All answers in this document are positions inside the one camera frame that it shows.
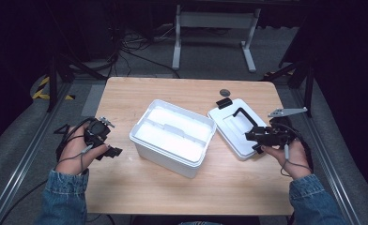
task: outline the human arm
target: human arm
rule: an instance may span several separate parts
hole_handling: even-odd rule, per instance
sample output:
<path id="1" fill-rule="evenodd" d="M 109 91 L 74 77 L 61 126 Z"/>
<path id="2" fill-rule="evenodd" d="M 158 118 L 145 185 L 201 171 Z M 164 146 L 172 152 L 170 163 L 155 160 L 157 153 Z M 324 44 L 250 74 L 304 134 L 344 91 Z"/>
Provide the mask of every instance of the human arm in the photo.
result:
<path id="1" fill-rule="evenodd" d="M 336 202 L 312 174 L 301 142 L 291 142 L 288 160 L 282 149 L 262 146 L 262 150 L 275 157 L 293 178 L 289 200 L 295 209 L 297 224 L 345 224 Z"/>
<path id="2" fill-rule="evenodd" d="M 87 209 L 84 192 L 87 188 L 87 167 L 97 156 L 106 152 L 109 145 L 82 153 L 86 149 L 84 126 L 72 133 L 59 163 L 49 173 L 42 193 L 41 212 L 35 224 L 85 224 Z"/>

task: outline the yellow and black tape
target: yellow and black tape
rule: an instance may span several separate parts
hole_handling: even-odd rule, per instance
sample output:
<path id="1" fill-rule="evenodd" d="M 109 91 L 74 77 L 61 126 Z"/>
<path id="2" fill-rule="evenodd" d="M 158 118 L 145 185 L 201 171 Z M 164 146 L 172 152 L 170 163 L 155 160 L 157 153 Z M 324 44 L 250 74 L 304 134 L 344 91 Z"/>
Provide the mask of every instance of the yellow and black tape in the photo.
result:
<path id="1" fill-rule="evenodd" d="M 46 84 L 49 82 L 50 77 L 49 75 L 44 76 L 43 80 L 41 81 L 40 85 L 38 86 L 37 91 L 32 96 L 32 99 L 41 98 L 41 99 L 50 99 L 50 95 L 42 94 L 43 89 L 46 86 Z M 74 100 L 76 97 L 74 95 L 67 95 L 65 97 L 65 100 Z"/>

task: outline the person's left hand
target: person's left hand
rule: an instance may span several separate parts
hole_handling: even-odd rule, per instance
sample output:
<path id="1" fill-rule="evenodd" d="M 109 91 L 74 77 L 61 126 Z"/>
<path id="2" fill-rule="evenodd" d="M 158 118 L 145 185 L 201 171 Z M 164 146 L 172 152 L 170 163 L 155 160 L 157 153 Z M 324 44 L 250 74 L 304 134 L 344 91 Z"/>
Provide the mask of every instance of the person's left hand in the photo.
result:
<path id="1" fill-rule="evenodd" d="M 97 148 L 90 149 L 82 156 L 81 152 L 86 149 L 87 145 L 84 142 L 84 129 L 88 126 L 85 124 L 78 127 L 68 138 L 68 143 L 62 151 L 61 158 L 55 171 L 59 173 L 77 175 L 84 171 L 93 162 L 94 158 L 97 158 L 101 154 L 105 153 L 109 148 L 109 144 L 102 144 Z"/>

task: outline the white metal stand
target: white metal stand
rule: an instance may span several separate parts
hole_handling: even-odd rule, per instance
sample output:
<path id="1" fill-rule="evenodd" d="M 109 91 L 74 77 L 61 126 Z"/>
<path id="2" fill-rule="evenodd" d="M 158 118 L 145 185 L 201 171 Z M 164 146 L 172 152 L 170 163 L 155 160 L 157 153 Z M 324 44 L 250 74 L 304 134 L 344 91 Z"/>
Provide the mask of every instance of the white metal stand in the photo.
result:
<path id="1" fill-rule="evenodd" d="M 214 13 L 214 12 L 189 12 L 181 11 L 180 5 L 176 9 L 176 43 L 173 53 L 173 69 L 179 69 L 181 53 L 181 27 L 215 27 L 249 29 L 246 41 L 241 41 L 243 54 L 250 72 L 256 72 L 251 51 L 249 49 L 254 30 L 260 15 L 260 9 L 254 13 Z"/>

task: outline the denim sleeve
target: denim sleeve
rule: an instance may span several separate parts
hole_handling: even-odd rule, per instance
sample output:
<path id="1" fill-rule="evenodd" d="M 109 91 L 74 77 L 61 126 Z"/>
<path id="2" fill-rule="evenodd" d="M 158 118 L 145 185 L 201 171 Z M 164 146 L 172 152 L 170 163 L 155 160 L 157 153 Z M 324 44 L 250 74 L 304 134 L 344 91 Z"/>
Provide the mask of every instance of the denim sleeve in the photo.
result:
<path id="1" fill-rule="evenodd" d="M 289 198 L 295 208 L 295 220 L 298 225 L 345 224 L 336 201 L 322 187 L 314 174 L 292 181 Z"/>
<path id="2" fill-rule="evenodd" d="M 89 171 L 68 175 L 50 171 L 42 193 L 41 212 L 34 224 L 85 224 L 87 208 L 84 192 Z"/>

